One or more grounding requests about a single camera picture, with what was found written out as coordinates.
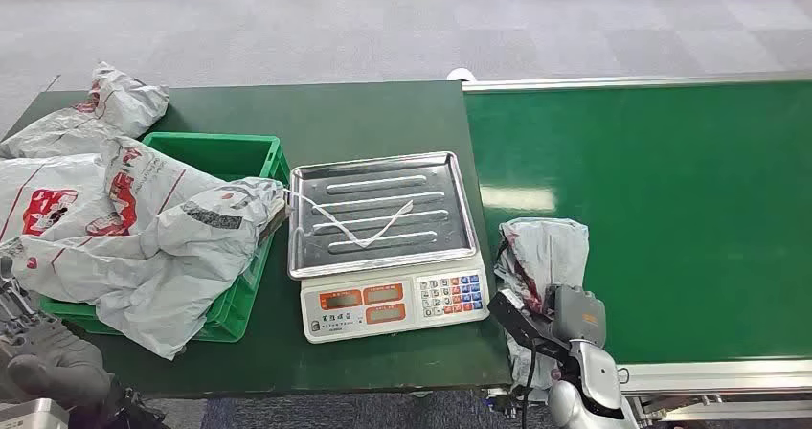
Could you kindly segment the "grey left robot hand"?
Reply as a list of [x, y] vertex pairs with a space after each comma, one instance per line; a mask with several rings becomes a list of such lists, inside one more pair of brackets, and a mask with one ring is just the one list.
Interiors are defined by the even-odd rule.
[[111, 389], [101, 351], [38, 309], [1, 259], [1, 396], [50, 398], [68, 407], [103, 403]]

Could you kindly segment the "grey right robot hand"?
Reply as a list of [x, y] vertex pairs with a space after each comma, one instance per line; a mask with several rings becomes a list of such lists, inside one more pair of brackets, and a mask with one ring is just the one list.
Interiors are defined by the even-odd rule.
[[547, 316], [557, 339], [586, 340], [603, 348], [606, 342], [604, 303], [581, 286], [557, 284], [546, 292]]

